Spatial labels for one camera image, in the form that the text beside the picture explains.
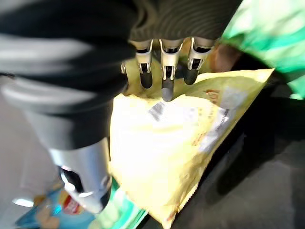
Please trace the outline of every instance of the black sleeve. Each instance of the black sleeve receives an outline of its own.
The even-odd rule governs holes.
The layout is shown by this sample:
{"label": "black sleeve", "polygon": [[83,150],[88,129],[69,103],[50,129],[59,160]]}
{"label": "black sleeve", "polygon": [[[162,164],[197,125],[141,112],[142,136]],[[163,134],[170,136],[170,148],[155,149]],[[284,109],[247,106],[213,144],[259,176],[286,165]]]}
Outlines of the black sleeve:
{"label": "black sleeve", "polygon": [[127,85],[128,39],[218,38],[241,0],[0,0],[3,87],[48,148],[109,135],[112,99]]}

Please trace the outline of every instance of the robotic arm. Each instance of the robotic arm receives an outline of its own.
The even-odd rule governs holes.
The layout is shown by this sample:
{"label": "robotic arm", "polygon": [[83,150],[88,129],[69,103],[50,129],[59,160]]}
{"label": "robotic arm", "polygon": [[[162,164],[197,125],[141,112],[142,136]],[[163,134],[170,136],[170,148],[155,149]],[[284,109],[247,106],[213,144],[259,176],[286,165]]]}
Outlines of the robotic arm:
{"label": "robotic arm", "polygon": [[109,201],[112,101],[128,83],[121,63],[136,56],[149,88],[159,39],[163,98],[172,100],[183,39],[192,37],[185,82],[193,84],[240,2],[0,0],[0,71],[16,75],[3,95],[23,110],[84,208],[99,213]]}

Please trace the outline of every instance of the black fingertip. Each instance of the black fingertip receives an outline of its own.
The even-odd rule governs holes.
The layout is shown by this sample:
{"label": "black fingertip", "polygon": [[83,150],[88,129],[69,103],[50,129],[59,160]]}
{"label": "black fingertip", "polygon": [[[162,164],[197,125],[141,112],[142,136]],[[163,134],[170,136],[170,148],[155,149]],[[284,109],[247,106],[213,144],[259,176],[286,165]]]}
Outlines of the black fingertip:
{"label": "black fingertip", "polygon": [[187,85],[192,85],[196,81],[197,76],[198,76],[198,70],[196,70],[196,69],[189,70],[188,69],[186,71],[185,76],[184,76],[184,82]]}
{"label": "black fingertip", "polygon": [[150,73],[140,73],[141,84],[144,88],[148,89],[153,84],[152,72]]}

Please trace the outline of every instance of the chip bag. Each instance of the chip bag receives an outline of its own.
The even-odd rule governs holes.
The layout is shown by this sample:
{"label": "chip bag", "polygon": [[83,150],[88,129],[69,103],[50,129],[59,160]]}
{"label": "chip bag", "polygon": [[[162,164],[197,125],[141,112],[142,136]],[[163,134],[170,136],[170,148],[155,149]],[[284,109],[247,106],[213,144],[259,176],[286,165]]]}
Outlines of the chip bag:
{"label": "chip bag", "polygon": [[111,171],[137,206],[165,229],[195,192],[214,151],[263,88],[272,69],[200,74],[175,80],[175,99],[161,97],[160,64],[143,89],[135,60],[126,63],[129,88],[114,99]]}
{"label": "chip bag", "polygon": [[135,229],[147,212],[135,206],[112,180],[106,208],[97,215],[86,211],[61,187],[37,196],[38,204],[16,221],[22,228],[40,229]]}

